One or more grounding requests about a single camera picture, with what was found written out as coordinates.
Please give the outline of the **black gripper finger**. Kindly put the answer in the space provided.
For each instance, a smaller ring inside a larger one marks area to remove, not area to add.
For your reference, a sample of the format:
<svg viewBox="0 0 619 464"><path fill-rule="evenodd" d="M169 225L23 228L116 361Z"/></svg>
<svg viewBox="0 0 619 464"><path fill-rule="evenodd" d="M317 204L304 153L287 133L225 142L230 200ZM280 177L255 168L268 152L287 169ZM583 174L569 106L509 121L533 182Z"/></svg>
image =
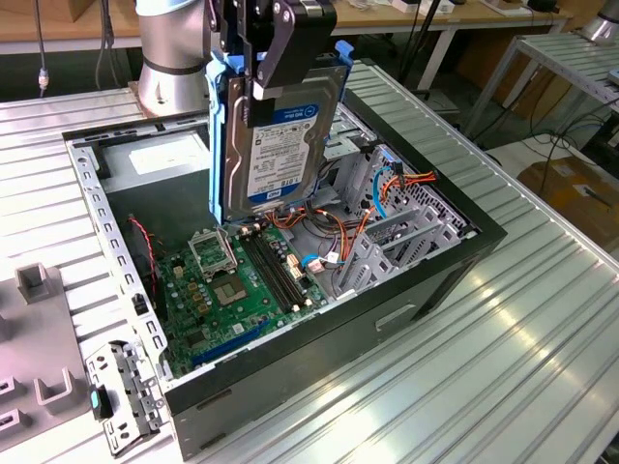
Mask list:
<svg viewBox="0 0 619 464"><path fill-rule="evenodd" d="M270 121L279 89L303 81L337 24L329 1L244 1L244 122Z"/></svg>
<svg viewBox="0 0 619 464"><path fill-rule="evenodd" d="M206 22L210 28L210 45L221 52L229 51L228 20L230 9L226 0L206 1Z"/></svg>

